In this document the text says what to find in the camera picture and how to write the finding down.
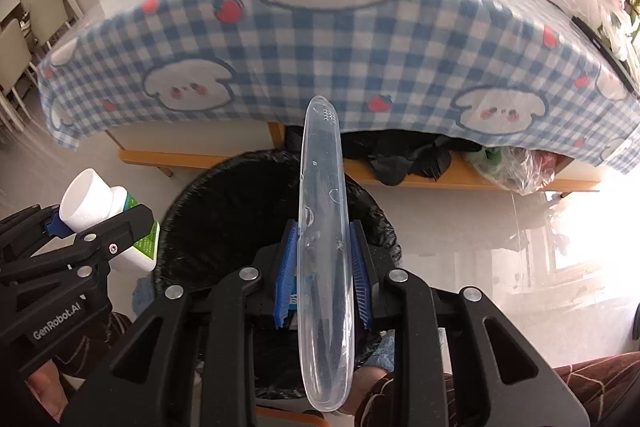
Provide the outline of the left human hand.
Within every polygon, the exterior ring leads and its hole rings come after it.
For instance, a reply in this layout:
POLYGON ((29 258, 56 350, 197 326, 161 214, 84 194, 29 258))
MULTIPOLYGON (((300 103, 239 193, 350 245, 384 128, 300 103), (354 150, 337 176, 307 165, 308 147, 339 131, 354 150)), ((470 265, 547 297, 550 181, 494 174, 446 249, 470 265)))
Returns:
POLYGON ((47 361, 27 378, 26 383, 50 416, 60 421, 68 400, 55 364, 47 361))

